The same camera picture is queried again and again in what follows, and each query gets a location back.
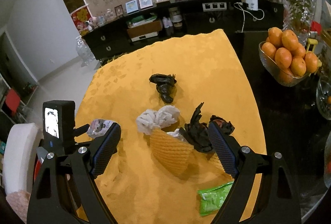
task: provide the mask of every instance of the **green packet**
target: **green packet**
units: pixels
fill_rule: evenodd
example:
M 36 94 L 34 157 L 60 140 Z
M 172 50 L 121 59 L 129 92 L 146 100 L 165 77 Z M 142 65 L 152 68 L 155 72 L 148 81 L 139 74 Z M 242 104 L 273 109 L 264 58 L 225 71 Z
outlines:
M 200 215 L 206 216 L 215 210 L 219 210 L 225 201 L 232 184 L 233 181 L 211 189 L 198 190 L 198 194 L 201 197 Z

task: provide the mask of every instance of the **floor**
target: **floor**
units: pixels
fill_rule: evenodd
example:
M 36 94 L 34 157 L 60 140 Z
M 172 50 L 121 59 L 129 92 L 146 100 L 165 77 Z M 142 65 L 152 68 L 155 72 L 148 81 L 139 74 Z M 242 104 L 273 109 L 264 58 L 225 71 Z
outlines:
M 75 101 L 76 114 L 99 66 L 99 62 L 95 61 L 89 66 L 82 67 L 82 61 L 76 58 L 42 78 L 38 89 L 28 103 L 28 107 L 32 109 L 27 118 L 28 122 L 36 123 L 42 128 L 42 105 L 50 100 Z

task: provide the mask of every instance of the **cartoon print package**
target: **cartoon print package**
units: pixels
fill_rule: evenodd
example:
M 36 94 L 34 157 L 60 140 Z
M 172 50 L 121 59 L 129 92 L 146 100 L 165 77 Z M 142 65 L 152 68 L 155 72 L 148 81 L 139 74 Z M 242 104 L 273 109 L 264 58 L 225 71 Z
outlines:
M 116 122 L 107 119 L 95 119 L 91 122 L 86 133 L 91 138 L 103 136 L 113 123 Z

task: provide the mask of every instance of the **orange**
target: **orange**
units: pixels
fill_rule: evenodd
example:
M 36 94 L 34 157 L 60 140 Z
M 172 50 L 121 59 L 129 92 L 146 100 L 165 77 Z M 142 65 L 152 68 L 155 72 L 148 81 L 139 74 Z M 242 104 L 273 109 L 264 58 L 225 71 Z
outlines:
M 291 51 L 293 56 L 300 56 L 301 58 L 305 58 L 306 55 L 306 49 L 303 47 L 302 44 L 299 43 L 299 45 L 297 46 L 296 50 Z
M 302 77 L 306 73 L 306 63 L 300 56 L 295 56 L 292 59 L 290 69 L 295 76 Z
M 291 72 L 289 68 L 284 70 L 279 70 L 279 79 L 285 82 L 286 84 L 289 84 L 293 81 L 294 74 Z
M 275 62 L 280 69 L 289 68 L 292 62 L 291 52 L 284 47 L 278 48 L 275 54 Z
M 276 47 L 279 48 L 282 46 L 282 30 L 277 28 L 277 27 L 273 27 L 270 28 L 268 30 L 268 34 L 269 34 L 269 41 Z
M 272 60 L 275 59 L 277 49 L 273 44 L 266 42 L 262 45 L 261 50 Z
M 307 54 L 305 56 L 305 62 L 306 62 L 308 72 L 310 72 L 310 73 L 316 72 L 317 67 L 318 67 L 318 58 L 313 52 L 311 52 L 311 51 L 307 52 Z
M 285 30 L 282 35 L 283 46 L 289 51 L 296 50 L 299 46 L 299 40 L 295 33 L 291 30 Z

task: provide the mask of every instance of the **bowl of oranges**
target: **bowl of oranges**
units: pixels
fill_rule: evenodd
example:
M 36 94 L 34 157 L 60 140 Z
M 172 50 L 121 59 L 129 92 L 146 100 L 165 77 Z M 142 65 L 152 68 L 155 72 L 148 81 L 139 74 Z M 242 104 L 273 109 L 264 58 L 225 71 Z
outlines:
M 259 55 L 263 66 L 279 84 L 293 87 L 316 72 L 317 56 L 306 52 L 293 31 L 274 27 L 268 34 L 267 40 L 259 44 Z

